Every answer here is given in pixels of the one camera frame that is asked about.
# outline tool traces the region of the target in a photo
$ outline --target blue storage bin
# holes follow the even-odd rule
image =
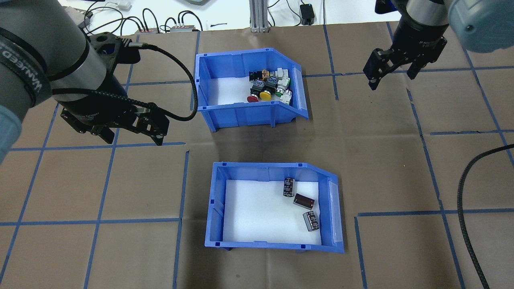
[[[225,242],[224,218],[227,180],[256,180],[259,182],[280,181],[292,177],[296,182],[318,182],[318,204],[321,245],[272,243],[266,240],[253,242]],[[293,198],[287,198],[292,204]],[[266,202],[255,204],[266,214]],[[209,211],[205,236],[206,247],[231,249],[277,248],[295,250],[317,250],[344,253],[341,211],[337,176],[306,163],[252,163],[252,162],[215,162],[212,168]]]
[[[293,92],[290,105],[279,101],[248,103],[246,97],[250,92],[249,87],[240,102],[221,105],[214,103],[213,95],[218,87],[216,83],[213,84],[213,80],[248,78],[250,71],[274,71],[279,67],[289,71],[290,89]],[[244,125],[270,124],[275,127],[275,124],[291,122],[297,116],[309,118],[300,65],[273,48],[197,54],[195,75],[198,111],[213,132],[219,128]]]

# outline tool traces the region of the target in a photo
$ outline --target table surface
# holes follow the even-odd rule
[[[299,14],[300,0],[288,0],[291,8]],[[86,10],[92,2],[81,0],[59,0],[63,6],[72,6],[75,8]],[[304,1],[311,3],[315,10],[315,24],[323,24],[323,0]],[[107,2],[100,2],[94,7],[105,6]],[[168,17],[176,19],[177,14],[183,10],[191,10],[198,15],[202,21],[204,30],[228,30],[242,29],[250,27],[250,4],[249,0],[208,0],[203,5],[192,4],[187,0],[132,0],[132,9],[124,12],[123,15],[137,16],[142,19],[143,8],[150,8],[156,15],[157,21],[163,25]],[[269,0],[271,6],[275,0]],[[361,22],[379,22],[379,21],[397,21],[400,19],[398,12],[379,15],[375,11],[375,0],[325,0],[326,8],[326,24],[337,23],[361,23]],[[295,16],[287,5],[286,0],[280,0],[277,5],[270,8],[277,26],[294,26],[298,24],[299,18]],[[98,12],[91,19],[90,29],[94,29],[102,24],[119,18],[119,14],[110,9]],[[149,27],[155,27],[155,20],[148,12],[145,13],[146,22]],[[186,24],[195,25],[199,29],[197,20],[192,15],[185,17]],[[98,32],[113,31],[118,24],[105,26]],[[124,25],[124,34],[132,34],[137,30],[136,25],[132,21],[127,21]]]
[[[456,189],[470,159],[514,141],[514,49],[467,52],[448,30],[439,61],[373,92],[362,67],[395,26],[139,36],[190,70],[196,53],[274,47],[302,66],[310,118],[211,133],[197,115],[171,121],[156,147],[127,131],[113,145],[77,134],[53,100],[31,109],[0,168],[0,288],[479,288]],[[185,74],[158,53],[141,57],[116,70],[128,95],[187,115]],[[215,161],[336,174],[345,253],[204,247]],[[466,180],[466,222],[491,288],[514,283],[513,170],[502,152]]]

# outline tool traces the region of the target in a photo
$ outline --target black capacitor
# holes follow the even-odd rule
[[[307,226],[307,230],[309,230],[309,232],[320,228],[318,219],[316,218],[316,215],[313,211],[303,213],[303,220],[305,221],[305,225]]]
[[[292,192],[293,184],[295,183],[295,179],[292,177],[288,177],[284,180],[284,193],[283,195],[286,197],[292,197],[295,194]]]
[[[314,207],[314,200],[310,197],[306,197],[300,194],[295,195],[295,199],[292,201],[295,205],[298,205],[302,208],[312,210]]]

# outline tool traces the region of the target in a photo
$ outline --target blue tape grid line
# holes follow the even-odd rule
[[[407,89],[407,95],[409,96],[409,100],[411,101],[412,113],[414,114],[414,118],[416,119],[416,124],[417,124],[418,131],[419,131],[419,137],[421,138],[421,142],[423,143],[423,150],[425,152],[425,158],[427,160],[427,165],[428,165],[428,169],[430,171],[430,176],[432,177],[432,184],[434,186],[435,195],[436,195],[437,201],[439,203],[440,214],[443,219],[443,224],[445,226],[446,236],[448,237],[448,244],[450,245],[450,251],[451,251],[451,254],[453,257],[453,263],[455,264],[455,269],[457,271],[458,281],[461,285],[461,288],[464,289],[465,288],[464,279],[462,278],[461,267],[459,266],[457,254],[455,253],[455,247],[453,245],[453,239],[452,239],[452,236],[450,233],[450,227],[448,226],[448,220],[446,219],[446,212],[445,212],[445,208],[443,206],[443,201],[440,199],[439,186],[437,185],[437,180],[435,178],[434,169],[432,167],[432,160],[430,159],[430,154],[428,153],[427,143],[425,141],[425,137],[423,136],[423,130],[421,129],[421,124],[419,122],[419,117],[418,117],[418,114],[416,111],[416,106],[414,105],[414,100],[412,98],[412,94],[408,89]]]
[[[136,37],[136,42],[138,42],[138,41],[139,41],[139,35],[137,35],[137,37]],[[127,82],[125,84],[126,92],[129,92],[130,80],[132,77],[133,69],[134,69],[134,65],[131,64],[130,70],[128,71]],[[103,205],[105,203],[105,196],[107,195],[107,188],[109,185],[109,178],[111,177],[111,170],[113,168],[114,155],[116,153],[116,144],[118,143],[119,134],[120,134],[120,130],[116,129],[116,135],[114,137],[113,145],[111,148],[111,158],[109,159],[109,165],[107,167],[107,174],[105,176],[105,183],[103,186],[102,199],[100,201],[100,208],[98,209],[98,216],[97,216],[96,224],[95,224],[95,233],[93,234],[91,251],[89,253],[89,260],[87,261],[87,270],[86,270],[86,276],[84,278],[84,287],[83,287],[84,289],[87,289],[87,286],[89,284],[89,276],[91,273],[91,266],[93,265],[93,257],[95,255],[96,242],[97,242],[97,238],[98,238],[98,230],[100,229],[100,220],[102,219]]]
[[[175,247],[175,265],[173,267],[173,289],[177,288],[178,257],[180,253],[180,239],[182,237],[182,218],[184,216],[184,203],[186,201],[186,182],[188,179],[189,151],[186,151],[184,159],[184,174],[182,176],[182,197],[180,199],[180,214],[178,221],[177,244]]]
[[[120,220],[100,220],[100,224],[137,224],[137,223],[165,223],[178,222],[179,218],[152,218],[152,219],[120,219]],[[0,222],[2,226],[43,226],[43,225],[91,225],[96,224],[97,220],[77,220],[77,221],[32,221],[32,222]]]
[[[500,135],[500,138],[502,139],[503,145],[508,145],[507,140],[505,139],[505,135],[502,132],[502,129],[500,127],[500,124],[498,123],[498,120],[496,119],[496,116],[494,115],[494,112],[492,111],[491,104],[489,103],[489,100],[487,99],[487,96],[485,94],[484,88],[480,84],[480,80],[478,75],[476,74],[476,69],[473,66],[473,62],[471,61],[471,58],[469,56],[469,53],[467,50],[463,49],[464,54],[466,55],[466,58],[468,59],[469,66],[471,67],[471,71],[473,72],[473,76],[475,77],[475,81],[478,84],[480,88],[480,92],[482,93],[482,98],[484,99],[485,105],[487,106],[487,109],[489,110],[489,114],[491,115],[492,121],[494,122],[494,125],[496,126],[496,130],[498,131],[498,134]],[[512,158],[512,154],[510,150],[507,150],[507,155],[509,156],[510,163],[512,167],[514,168],[514,158]]]
[[[163,142],[162,146],[182,146],[185,145],[185,142],[177,141],[177,142]],[[133,147],[155,147],[157,146],[155,143],[127,143],[127,144],[117,144],[117,148],[133,148]],[[20,152],[20,151],[69,151],[69,150],[92,150],[92,149],[112,149],[112,144],[106,144],[103,146],[82,146],[82,147],[51,147],[51,148],[15,148],[11,149],[11,152]]]
[[[514,130],[501,130],[502,133],[514,133]],[[462,132],[432,132],[430,135],[457,135],[457,134],[497,134],[498,130],[481,132],[481,131],[462,131]]]
[[[359,220],[357,220],[357,217],[354,217],[354,222],[355,236],[357,238],[357,252],[359,253],[360,274],[362,277],[362,287],[364,289],[368,289],[368,282],[366,280],[366,270],[364,268],[364,257],[362,256],[362,244],[360,243]]]
[[[359,217],[366,216],[416,216],[416,215],[439,215],[441,211],[401,211],[401,212],[366,212],[358,213]],[[445,214],[457,214],[457,210],[445,210]],[[499,209],[467,209],[464,214],[487,214],[487,213],[514,213],[514,208]]]
[[[196,75],[195,75],[195,72],[196,72],[196,55],[198,54],[198,49],[200,48],[200,31],[197,32],[197,35],[196,35],[196,47],[195,47],[195,53],[194,53],[194,61],[193,61],[193,79],[196,79]],[[190,110],[193,110],[194,108],[194,95],[193,95],[193,91],[191,90],[191,103],[189,104],[189,109]]]
[[[328,39],[328,32],[326,31],[326,25],[323,25],[323,31],[325,33],[326,48],[328,49],[328,59],[330,60],[330,70],[332,72],[332,83],[334,84],[334,94],[336,95],[336,100],[339,100],[339,94],[337,92],[336,76],[335,76],[335,71],[334,71],[334,61],[332,60],[332,50],[330,48],[330,40]]]
[[[53,110],[52,120],[50,121],[50,125],[48,126],[48,130],[46,132],[45,141],[43,142],[43,148],[46,147],[46,144],[48,143],[48,138],[50,137],[50,132],[52,131],[53,123],[56,119],[58,109],[59,109],[59,106],[56,104],[56,108]],[[27,195],[25,196],[25,200],[23,202],[23,207],[21,209],[20,216],[18,217],[18,222],[14,229],[14,233],[11,238],[11,243],[9,244],[9,250],[7,251],[7,255],[6,255],[4,263],[2,265],[2,271],[0,271],[0,284],[2,283],[2,280],[4,278],[5,270],[7,268],[7,264],[9,263],[9,258],[11,257],[12,249],[14,247],[14,242],[16,241],[16,236],[18,235],[18,231],[20,229],[20,223],[23,219],[23,214],[25,213],[25,209],[27,208],[30,193],[32,192],[32,187],[34,186],[35,178],[38,174],[38,169],[41,164],[41,159],[43,158],[43,153],[44,153],[43,150],[39,153],[38,162],[36,163],[36,166],[34,168],[34,173],[32,174],[32,179],[30,180],[30,185],[27,190]]]

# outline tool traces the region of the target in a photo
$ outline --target blue tape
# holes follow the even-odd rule
[[[48,138],[50,137],[50,132],[52,131],[53,123],[55,122],[57,111],[59,106],[56,104],[56,108],[53,110],[52,120],[50,121],[50,125],[48,126],[48,130],[46,131],[45,140],[43,142],[43,149],[46,147],[46,144],[48,143]],[[23,201],[23,207],[20,212],[20,216],[18,217],[18,224],[16,225],[14,229],[14,233],[11,238],[11,243],[9,244],[9,249],[7,251],[7,255],[4,260],[4,264],[2,266],[2,271],[0,271],[0,284],[2,283],[2,280],[4,278],[5,270],[7,269],[7,264],[9,263],[9,257],[11,256],[12,249],[14,247],[14,242],[16,242],[16,237],[18,236],[18,231],[20,229],[20,223],[22,222],[23,215],[25,213],[25,209],[27,208],[27,204],[29,202],[30,193],[32,192],[32,187],[34,186],[35,178],[38,175],[39,166],[41,165],[41,159],[43,159],[43,153],[44,151],[41,150],[39,153],[38,161],[36,162],[34,173],[32,174],[32,179],[30,180],[30,185],[27,190],[27,195],[25,196],[25,200]]]
[[[369,212],[358,213],[357,216],[413,216],[413,215],[437,215],[441,211],[403,211],[403,212]]]
[[[501,130],[503,133],[514,133],[514,130]],[[457,135],[457,134],[496,134],[497,130],[481,132],[481,131],[462,131],[462,132],[432,132],[430,135]]]
[[[452,239],[452,236],[450,233],[450,227],[448,226],[448,220],[446,219],[443,202],[440,199],[439,186],[437,185],[437,180],[435,178],[435,173],[434,173],[434,169],[432,166],[432,160],[430,159],[430,154],[428,153],[427,143],[425,141],[425,137],[423,136],[423,130],[421,129],[421,123],[419,122],[419,117],[418,117],[418,114],[416,111],[416,106],[414,105],[414,102],[413,102],[414,100],[412,98],[412,94],[411,94],[410,90],[408,90],[408,89],[407,89],[407,95],[409,96],[409,100],[411,101],[412,113],[414,114],[414,118],[416,119],[416,125],[418,126],[419,137],[421,138],[421,142],[423,143],[423,150],[425,152],[425,158],[427,160],[428,169],[430,171],[430,176],[432,178],[432,184],[434,186],[435,195],[437,197],[437,202],[439,203],[439,209],[440,209],[441,217],[443,218],[443,224],[445,227],[446,236],[448,238],[448,244],[450,245],[450,251],[452,254],[452,258],[453,258],[453,263],[455,265],[455,270],[457,271],[458,281],[461,285],[461,288],[464,289],[465,288],[464,279],[462,277],[461,267],[458,263],[457,254],[455,253],[455,247],[453,245],[453,239]]]
[[[100,220],[100,224],[137,224],[137,223],[169,223],[178,222],[179,218],[153,218],[153,219],[121,219],[121,220]]]
[[[163,142],[162,146],[182,146],[185,145],[185,142],[177,141],[177,142]],[[157,145],[155,143],[127,143],[127,144],[117,144],[117,148],[138,148],[138,147],[156,147]]]
[[[514,69],[514,66],[473,67],[475,70]]]
[[[457,210],[445,211],[446,214],[457,214]],[[464,214],[487,214],[487,213],[514,213],[514,208],[501,208],[501,209],[467,209]]]
[[[464,54],[466,55],[466,58],[468,59],[469,66],[471,66],[471,71],[473,72],[473,76],[475,77],[475,81],[478,84],[480,88],[480,92],[482,93],[482,98],[484,99],[485,105],[487,106],[487,109],[489,110],[489,114],[492,117],[492,121],[494,122],[494,125],[496,126],[496,129],[498,130],[498,133],[500,135],[500,138],[502,139],[503,145],[507,145],[507,140],[505,139],[505,136],[503,135],[502,128],[500,127],[500,124],[498,123],[498,120],[496,119],[496,116],[494,115],[494,112],[492,111],[491,104],[489,103],[489,100],[487,99],[487,96],[485,94],[485,90],[480,84],[480,80],[478,75],[476,74],[475,67],[473,66],[473,62],[471,61],[471,58],[469,56],[469,53],[467,50],[463,48]],[[514,168],[514,158],[512,157],[512,154],[510,150],[507,150],[507,155],[509,156],[510,164]]]
[[[21,222],[21,226],[42,226],[42,225],[90,225],[95,224],[95,220],[80,220],[80,221],[34,221],[34,222]]]
[[[326,30],[326,25],[323,25],[323,32],[325,33],[326,47],[328,49],[328,59],[330,60],[330,70],[332,72],[332,83],[334,85],[334,95],[336,96],[336,100],[339,100],[339,93],[337,91],[337,82],[334,71],[334,60],[332,59],[332,50],[330,48],[330,40],[328,39],[328,32]]]
[[[364,268],[364,257],[362,255],[362,244],[360,243],[359,221],[357,220],[357,217],[354,217],[354,221],[355,221],[355,236],[357,238],[357,252],[359,253],[360,274],[362,277],[362,287],[364,289],[368,289],[368,282],[366,280],[366,270]]]
[[[150,218],[150,219],[119,219],[100,220],[100,224],[135,224],[135,223],[164,223],[178,222],[180,218]],[[43,226],[43,225],[91,225],[98,220],[73,220],[73,221],[31,221],[31,222],[0,222],[0,227],[6,226]]]
[[[109,159],[109,166],[107,167],[107,175],[105,176],[105,183],[103,186],[102,199],[100,200],[100,208],[98,209],[98,216],[96,220],[95,233],[93,234],[93,243],[91,245],[91,251],[89,252],[89,260],[87,261],[86,277],[84,280],[84,289],[87,289],[89,284],[89,275],[91,273],[91,266],[93,265],[93,257],[95,255],[96,242],[98,238],[98,230],[100,229],[100,220],[102,218],[103,205],[105,203],[105,196],[107,195],[107,187],[109,185],[109,178],[111,177],[111,170],[113,168],[114,154],[116,153],[116,143],[118,142],[120,129],[116,129],[116,135],[113,141],[113,149],[111,151],[111,158]]]
[[[175,80],[175,81],[152,81],[152,82],[136,82],[131,83],[130,86],[142,86],[142,85],[158,85],[158,84],[181,84],[181,83],[191,83],[189,80]]]
[[[310,78],[310,77],[328,77],[328,76],[343,76],[342,73],[327,73],[327,74],[307,74],[302,75],[303,78]]]
[[[196,79],[196,75],[195,75],[195,72],[196,72],[196,55],[198,54],[198,49],[200,47],[200,31],[198,31],[198,34],[196,35],[196,47],[195,47],[195,53],[194,53],[194,61],[193,61],[193,79]],[[193,95],[193,92],[191,91],[191,103],[189,104],[189,109],[190,110],[193,110],[194,108],[194,95]]]
[[[182,237],[182,217],[184,216],[184,203],[186,201],[186,183],[188,179],[189,151],[186,151],[184,158],[184,173],[182,175],[182,196],[180,199],[180,218],[178,222],[177,244],[175,246],[175,265],[173,268],[173,289],[177,288],[178,277],[178,255],[180,252],[180,239]]]
[[[391,24],[389,24],[389,21],[385,23],[387,25],[387,30],[389,31],[389,37],[391,38],[391,41],[394,39],[393,30],[391,29]]]

